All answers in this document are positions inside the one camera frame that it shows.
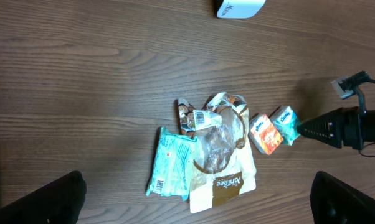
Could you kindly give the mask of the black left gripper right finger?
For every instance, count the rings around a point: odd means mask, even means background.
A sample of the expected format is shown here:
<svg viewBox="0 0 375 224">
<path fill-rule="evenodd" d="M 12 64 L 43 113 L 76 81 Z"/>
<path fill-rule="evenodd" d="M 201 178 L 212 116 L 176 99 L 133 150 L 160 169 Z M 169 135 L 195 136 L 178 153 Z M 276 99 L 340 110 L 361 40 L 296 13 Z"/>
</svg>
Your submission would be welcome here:
<svg viewBox="0 0 375 224">
<path fill-rule="evenodd" d="M 315 224 L 375 223 L 375 199 L 323 171 L 313 180 L 310 205 Z"/>
</svg>

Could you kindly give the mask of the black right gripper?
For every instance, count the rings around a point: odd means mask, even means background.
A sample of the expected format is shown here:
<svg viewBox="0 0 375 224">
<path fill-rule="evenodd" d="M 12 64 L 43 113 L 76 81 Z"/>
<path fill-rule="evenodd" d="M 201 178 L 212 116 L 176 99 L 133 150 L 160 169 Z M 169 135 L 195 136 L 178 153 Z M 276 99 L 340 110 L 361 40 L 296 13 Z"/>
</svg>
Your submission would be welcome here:
<svg viewBox="0 0 375 224">
<path fill-rule="evenodd" d="M 306 138 L 335 148 L 341 149 L 343 142 L 344 146 L 362 150 L 365 142 L 375 142 L 375 110 L 368 110 L 365 115 L 360 115 L 357 107 L 350 108 L 344 112 L 343 121 L 343 109 L 338 108 L 305 121 L 297 127 L 297 131 Z"/>
</svg>

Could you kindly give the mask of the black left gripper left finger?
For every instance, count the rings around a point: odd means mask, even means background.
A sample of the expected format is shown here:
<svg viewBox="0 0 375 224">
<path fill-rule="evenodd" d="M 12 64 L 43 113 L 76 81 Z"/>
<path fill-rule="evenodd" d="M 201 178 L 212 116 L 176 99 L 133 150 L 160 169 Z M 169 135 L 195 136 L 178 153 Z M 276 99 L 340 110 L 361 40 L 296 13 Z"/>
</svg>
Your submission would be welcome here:
<svg viewBox="0 0 375 224">
<path fill-rule="evenodd" d="M 76 224 L 87 185 L 75 170 L 0 209 L 0 224 Z"/>
</svg>

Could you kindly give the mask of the teal tissue pack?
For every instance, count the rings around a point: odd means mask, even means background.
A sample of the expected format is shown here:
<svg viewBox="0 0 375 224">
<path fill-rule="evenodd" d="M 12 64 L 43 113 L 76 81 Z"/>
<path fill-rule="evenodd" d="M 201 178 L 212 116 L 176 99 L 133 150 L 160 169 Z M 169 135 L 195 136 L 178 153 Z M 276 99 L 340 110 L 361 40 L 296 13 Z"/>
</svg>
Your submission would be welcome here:
<svg viewBox="0 0 375 224">
<path fill-rule="evenodd" d="M 301 125 L 297 114 L 290 106 L 281 106 L 270 117 L 273 125 L 278 129 L 283 137 L 282 144 L 292 146 L 294 141 L 300 136 L 297 126 Z"/>
</svg>

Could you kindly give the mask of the orange tissue pack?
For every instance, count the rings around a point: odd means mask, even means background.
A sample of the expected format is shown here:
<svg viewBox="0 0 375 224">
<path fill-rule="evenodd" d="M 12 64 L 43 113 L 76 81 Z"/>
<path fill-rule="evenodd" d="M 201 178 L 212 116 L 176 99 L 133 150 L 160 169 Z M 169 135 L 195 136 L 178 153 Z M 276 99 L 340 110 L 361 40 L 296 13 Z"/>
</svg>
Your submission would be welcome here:
<svg viewBox="0 0 375 224">
<path fill-rule="evenodd" d="M 266 114 L 258 114 L 249 122 L 249 137 L 262 153 L 271 155 L 283 142 L 283 137 Z"/>
</svg>

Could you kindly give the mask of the teal snack packet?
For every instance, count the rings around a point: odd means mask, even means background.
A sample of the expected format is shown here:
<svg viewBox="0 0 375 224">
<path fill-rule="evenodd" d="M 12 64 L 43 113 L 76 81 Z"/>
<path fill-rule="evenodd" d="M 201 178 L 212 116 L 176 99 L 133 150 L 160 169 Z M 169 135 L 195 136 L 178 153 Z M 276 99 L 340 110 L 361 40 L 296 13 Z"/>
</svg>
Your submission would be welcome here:
<svg viewBox="0 0 375 224">
<path fill-rule="evenodd" d="M 183 201 L 187 201 L 197 146 L 197 137 L 173 134 L 161 127 L 146 195 L 180 196 Z"/>
</svg>

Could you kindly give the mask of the brown Pantree snack bag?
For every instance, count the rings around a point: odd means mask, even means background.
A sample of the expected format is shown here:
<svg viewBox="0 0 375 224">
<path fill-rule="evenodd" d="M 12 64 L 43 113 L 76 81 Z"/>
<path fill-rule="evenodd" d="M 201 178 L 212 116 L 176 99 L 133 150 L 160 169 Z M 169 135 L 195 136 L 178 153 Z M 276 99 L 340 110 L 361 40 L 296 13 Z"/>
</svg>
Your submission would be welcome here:
<svg viewBox="0 0 375 224">
<path fill-rule="evenodd" d="M 178 99 L 181 133 L 197 141 L 192 155 L 191 213 L 255 190 L 256 167 L 248 139 L 249 109 L 240 95 L 212 97 L 202 109 Z"/>
</svg>

